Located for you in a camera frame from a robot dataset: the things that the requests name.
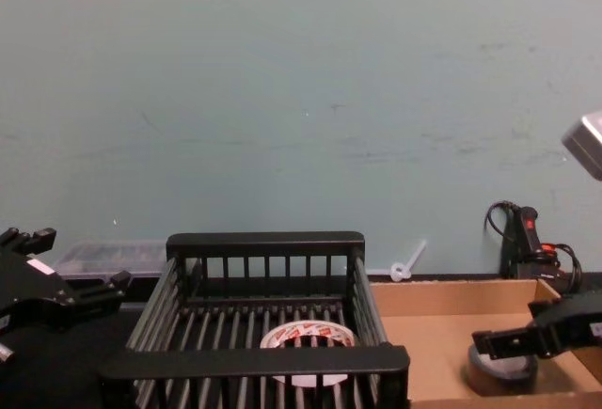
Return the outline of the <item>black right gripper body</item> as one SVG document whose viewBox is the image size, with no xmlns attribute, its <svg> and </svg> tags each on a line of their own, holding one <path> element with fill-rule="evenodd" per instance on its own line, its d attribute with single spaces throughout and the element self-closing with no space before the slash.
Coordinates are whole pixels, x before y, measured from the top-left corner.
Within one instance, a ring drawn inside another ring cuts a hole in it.
<svg viewBox="0 0 602 409">
<path fill-rule="evenodd" d="M 601 346 L 601 291 L 563 297 L 571 316 L 561 322 L 535 322 L 542 347 L 538 356 L 550 358 L 567 351 Z"/>
</svg>

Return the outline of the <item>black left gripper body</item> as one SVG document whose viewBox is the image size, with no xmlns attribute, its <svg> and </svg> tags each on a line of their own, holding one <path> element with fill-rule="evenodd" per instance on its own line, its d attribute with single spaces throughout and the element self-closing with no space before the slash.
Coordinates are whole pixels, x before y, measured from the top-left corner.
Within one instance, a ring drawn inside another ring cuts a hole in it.
<svg viewBox="0 0 602 409">
<path fill-rule="evenodd" d="M 28 325 L 74 324 L 74 290 L 43 262 L 1 249 L 1 333 Z"/>
</svg>

